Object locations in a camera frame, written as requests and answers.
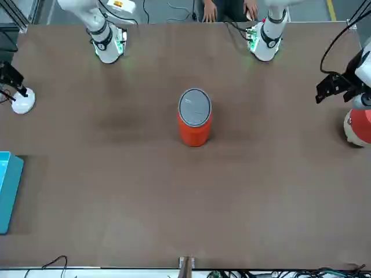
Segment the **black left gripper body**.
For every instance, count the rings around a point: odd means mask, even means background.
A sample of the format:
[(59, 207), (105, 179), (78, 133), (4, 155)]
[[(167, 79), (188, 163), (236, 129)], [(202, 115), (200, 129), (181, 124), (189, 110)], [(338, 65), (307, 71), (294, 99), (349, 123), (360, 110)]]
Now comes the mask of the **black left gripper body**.
[(356, 76), (362, 58), (362, 51), (359, 51), (347, 64), (343, 73), (332, 71), (330, 73), (331, 90), (358, 90), (362, 87), (362, 81)]

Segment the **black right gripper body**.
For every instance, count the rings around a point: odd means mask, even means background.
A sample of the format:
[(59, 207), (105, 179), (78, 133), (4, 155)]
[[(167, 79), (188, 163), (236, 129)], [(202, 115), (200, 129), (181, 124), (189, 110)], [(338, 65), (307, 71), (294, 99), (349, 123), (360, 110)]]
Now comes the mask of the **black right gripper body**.
[(1, 83), (12, 84), (13, 83), (13, 70), (12, 65), (7, 61), (1, 61), (0, 72), (1, 72)]

